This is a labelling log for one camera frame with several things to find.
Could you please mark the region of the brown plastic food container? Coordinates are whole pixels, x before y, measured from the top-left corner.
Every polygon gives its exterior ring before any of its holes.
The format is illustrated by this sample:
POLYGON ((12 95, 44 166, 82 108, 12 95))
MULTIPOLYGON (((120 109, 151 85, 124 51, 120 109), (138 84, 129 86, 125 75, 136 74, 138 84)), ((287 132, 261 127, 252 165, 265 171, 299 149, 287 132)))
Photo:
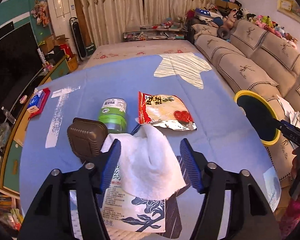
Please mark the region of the brown plastic food container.
POLYGON ((108 129, 100 121, 74 118, 67 136, 73 153, 84 163, 101 154, 108 129))

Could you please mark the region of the green labelled plastic bottle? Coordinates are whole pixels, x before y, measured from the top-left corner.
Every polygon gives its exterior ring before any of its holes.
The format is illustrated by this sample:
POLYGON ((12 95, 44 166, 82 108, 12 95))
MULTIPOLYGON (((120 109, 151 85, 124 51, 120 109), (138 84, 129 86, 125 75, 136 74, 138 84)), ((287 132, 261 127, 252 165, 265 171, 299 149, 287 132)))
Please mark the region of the green labelled plastic bottle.
POLYGON ((105 124, 108 133, 125 133, 126 122, 125 100, 121 98, 108 98, 103 102, 98 121, 105 124))

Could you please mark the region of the white tissue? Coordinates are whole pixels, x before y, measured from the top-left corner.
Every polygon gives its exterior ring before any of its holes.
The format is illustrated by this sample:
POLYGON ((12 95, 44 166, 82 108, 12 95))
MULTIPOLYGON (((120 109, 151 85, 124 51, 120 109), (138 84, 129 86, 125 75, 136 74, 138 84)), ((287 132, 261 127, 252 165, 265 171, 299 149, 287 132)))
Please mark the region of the white tissue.
POLYGON ((134 135, 109 134, 102 152, 115 139, 121 142, 118 165, 123 191, 145 200, 165 200, 186 186, 168 139, 154 126, 141 125, 134 135))

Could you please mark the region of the red white snack bag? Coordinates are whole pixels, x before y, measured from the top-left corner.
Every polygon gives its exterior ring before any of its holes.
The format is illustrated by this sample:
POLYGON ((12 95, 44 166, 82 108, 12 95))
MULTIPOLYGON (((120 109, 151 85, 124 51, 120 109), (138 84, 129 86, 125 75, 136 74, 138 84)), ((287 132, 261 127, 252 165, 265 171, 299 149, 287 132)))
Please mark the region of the red white snack bag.
POLYGON ((138 123, 174 131, 195 131, 194 119, 175 95, 150 95, 138 92, 138 123))

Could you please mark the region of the white blue printed package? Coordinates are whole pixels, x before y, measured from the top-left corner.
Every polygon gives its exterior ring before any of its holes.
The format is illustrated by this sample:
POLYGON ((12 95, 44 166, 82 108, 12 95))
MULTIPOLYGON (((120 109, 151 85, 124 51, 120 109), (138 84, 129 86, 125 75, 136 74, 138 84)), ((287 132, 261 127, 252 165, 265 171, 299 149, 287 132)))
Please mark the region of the white blue printed package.
POLYGON ((101 211, 105 226, 112 229, 141 233, 166 231, 165 201, 146 200, 123 191, 118 166, 105 191, 101 211))

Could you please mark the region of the yellow rimmed green trash bin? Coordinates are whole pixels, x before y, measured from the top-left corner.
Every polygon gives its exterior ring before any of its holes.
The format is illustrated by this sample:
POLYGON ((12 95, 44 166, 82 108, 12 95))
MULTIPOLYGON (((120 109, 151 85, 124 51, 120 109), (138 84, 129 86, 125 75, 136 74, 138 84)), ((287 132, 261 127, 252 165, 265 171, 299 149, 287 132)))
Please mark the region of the yellow rimmed green trash bin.
POLYGON ((240 90, 235 94, 235 103, 249 120, 265 147, 273 146, 280 138, 274 121, 277 115, 270 104, 259 94, 240 90))

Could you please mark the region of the white papers on sofa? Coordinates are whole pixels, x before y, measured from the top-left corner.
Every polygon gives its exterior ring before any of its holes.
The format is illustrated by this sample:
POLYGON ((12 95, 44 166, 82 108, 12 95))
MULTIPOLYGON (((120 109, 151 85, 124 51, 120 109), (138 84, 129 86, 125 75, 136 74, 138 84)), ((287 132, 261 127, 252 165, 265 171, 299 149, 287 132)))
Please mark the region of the white papers on sofa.
POLYGON ((276 96, 279 104, 284 110, 285 116, 289 119, 290 124, 300 129, 300 112, 295 111, 291 104, 280 96, 276 96))

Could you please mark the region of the beige cushioned sofa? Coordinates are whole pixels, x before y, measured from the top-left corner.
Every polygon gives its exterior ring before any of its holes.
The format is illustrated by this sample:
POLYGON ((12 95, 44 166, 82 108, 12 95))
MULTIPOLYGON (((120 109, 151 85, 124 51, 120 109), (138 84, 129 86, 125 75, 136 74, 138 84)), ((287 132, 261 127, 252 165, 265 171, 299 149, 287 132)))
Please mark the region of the beige cushioned sofa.
POLYGON ((230 30, 230 40, 218 37, 217 28, 190 27, 192 43, 237 93, 249 90, 262 96, 278 119, 289 120, 279 98, 300 113, 300 53, 288 42, 246 21, 230 30))

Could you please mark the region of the blue tissue pack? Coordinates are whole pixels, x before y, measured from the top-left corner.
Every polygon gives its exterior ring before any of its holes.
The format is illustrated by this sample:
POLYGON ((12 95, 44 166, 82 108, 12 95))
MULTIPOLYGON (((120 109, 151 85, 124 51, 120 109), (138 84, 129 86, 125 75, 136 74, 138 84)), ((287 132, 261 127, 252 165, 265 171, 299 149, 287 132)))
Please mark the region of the blue tissue pack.
POLYGON ((43 90, 39 90, 36 94, 34 94, 27 107, 27 111, 30 114, 37 112, 42 105, 42 101, 44 97, 45 97, 45 92, 43 90))

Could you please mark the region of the glass bowl with plants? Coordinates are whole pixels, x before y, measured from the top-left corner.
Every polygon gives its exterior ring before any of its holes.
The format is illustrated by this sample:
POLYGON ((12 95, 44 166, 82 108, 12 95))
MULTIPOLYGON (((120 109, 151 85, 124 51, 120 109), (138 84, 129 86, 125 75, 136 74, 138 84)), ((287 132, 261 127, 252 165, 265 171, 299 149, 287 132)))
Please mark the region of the glass bowl with plants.
POLYGON ((0 125, 0 150, 2 150, 10 137, 11 127, 7 122, 4 122, 0 125))

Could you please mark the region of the framed flower painting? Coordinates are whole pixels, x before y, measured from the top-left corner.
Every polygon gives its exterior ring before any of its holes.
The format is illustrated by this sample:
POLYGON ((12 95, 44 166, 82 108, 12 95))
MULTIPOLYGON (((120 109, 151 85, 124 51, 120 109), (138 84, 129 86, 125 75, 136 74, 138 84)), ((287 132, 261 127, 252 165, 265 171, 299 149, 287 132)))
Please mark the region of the framed flower painting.
POLYGON ((277 0, 277 10, 300 23, 300 6, 296 0, 277 0))

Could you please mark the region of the pile of plush toys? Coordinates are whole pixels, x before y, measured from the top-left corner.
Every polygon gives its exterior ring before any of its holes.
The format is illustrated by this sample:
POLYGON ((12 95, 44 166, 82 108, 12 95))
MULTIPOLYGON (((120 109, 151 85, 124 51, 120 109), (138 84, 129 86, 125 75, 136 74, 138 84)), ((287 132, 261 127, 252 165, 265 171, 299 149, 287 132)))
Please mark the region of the pile of plush toys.
POLYGON ((286 32, 284 26, 268 15, 256 15, 242 7, 237 0, 216 0, 209 8, 196 8, 186 15, 185 38, 194 44, 202 34, 209 34, 230 41, 237 21, 244 20, 283 39, 294 49, 298 40, 286 32))

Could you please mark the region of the beige patterned curtains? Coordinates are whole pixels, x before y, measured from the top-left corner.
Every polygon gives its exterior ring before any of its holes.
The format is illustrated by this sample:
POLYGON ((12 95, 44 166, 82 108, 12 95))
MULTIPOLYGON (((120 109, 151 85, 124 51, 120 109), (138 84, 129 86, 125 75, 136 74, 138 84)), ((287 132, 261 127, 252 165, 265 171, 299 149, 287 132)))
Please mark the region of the beige patterned curtains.
POLYGON ((183 20, 191 9, 212 0, 79 0, 91 40, 96 46, 122 41, 132 27, 155 25, 167 18, 183 20))

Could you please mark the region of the white standing air conditioner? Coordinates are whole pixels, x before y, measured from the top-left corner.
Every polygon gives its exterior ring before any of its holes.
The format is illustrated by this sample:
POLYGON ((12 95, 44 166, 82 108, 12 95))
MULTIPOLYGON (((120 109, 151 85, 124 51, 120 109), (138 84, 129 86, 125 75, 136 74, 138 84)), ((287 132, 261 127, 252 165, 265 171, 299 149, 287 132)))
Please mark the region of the white standing air conditioner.
POLYGON ((56 36, 65 35, 73 53, 76 45, 72 37, 70 18, 77 17, 74 0, 47 0, 53 33, 56 36))

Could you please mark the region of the colourful hanging wall ornament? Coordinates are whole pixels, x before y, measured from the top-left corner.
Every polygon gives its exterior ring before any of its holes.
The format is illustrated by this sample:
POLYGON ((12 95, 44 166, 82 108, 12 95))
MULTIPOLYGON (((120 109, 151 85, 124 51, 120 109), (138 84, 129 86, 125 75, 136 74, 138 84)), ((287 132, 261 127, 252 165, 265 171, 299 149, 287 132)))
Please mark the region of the colourful hanging wall ornament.
POLYGON ((47 2, 36 0, 31 14, 36 19, 37 25, 42 25, 44 28, 49 25, 50 19, 47 2))

